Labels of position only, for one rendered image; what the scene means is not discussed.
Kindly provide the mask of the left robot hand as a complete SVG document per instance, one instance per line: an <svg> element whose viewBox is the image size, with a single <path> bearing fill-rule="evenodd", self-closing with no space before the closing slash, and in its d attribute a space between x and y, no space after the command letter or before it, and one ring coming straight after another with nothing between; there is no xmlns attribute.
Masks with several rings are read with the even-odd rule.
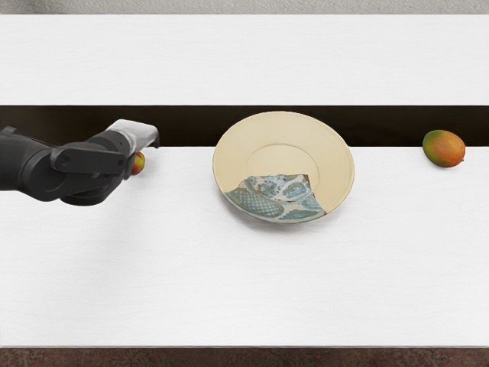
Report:
<svg viewBox="0 0 489 367"><path fill-rule="evenodd" d="M111 124L107 131L117 132L125 137L129 143L130 154L142 151L144 148L159 148L159 131L153 125L119 119Z"/></svg>

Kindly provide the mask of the small red-yellow fruit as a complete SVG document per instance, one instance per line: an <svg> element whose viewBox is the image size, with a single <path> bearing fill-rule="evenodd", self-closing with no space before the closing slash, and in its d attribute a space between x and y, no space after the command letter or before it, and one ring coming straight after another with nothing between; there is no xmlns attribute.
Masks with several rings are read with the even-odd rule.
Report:
<svg viewBox="0 0 489 367"><path fill-rule="evenodd" d="M138 151L134 155L134 162L131 169L131 175L139 175L145 168L146 158L141 151Z"/></svg>

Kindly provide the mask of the cream plate with blue pattern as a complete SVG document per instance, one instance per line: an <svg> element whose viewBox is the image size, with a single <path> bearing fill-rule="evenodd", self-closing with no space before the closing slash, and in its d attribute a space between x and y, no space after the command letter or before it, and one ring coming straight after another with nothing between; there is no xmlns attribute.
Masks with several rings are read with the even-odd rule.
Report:
<svg viewBox="0 0 489 367"><path fill-rule="evenodd" d="M279 224L326 216L344 202L355 178L345 140L296 112L263 112L234 124L215 147L212 170L231 205Z"/></svg>

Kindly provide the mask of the green-red mango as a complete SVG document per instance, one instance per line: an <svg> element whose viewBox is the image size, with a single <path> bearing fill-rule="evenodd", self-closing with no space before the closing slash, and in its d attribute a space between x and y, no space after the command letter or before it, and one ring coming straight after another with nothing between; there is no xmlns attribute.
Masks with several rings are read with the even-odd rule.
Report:
<svg viewBox="0 0 489 367"><path fill-rule="evenodd" d="M438 167L454 167L465 159L465 143L452 132L433 130L423 138L423 152Z"/></svg>

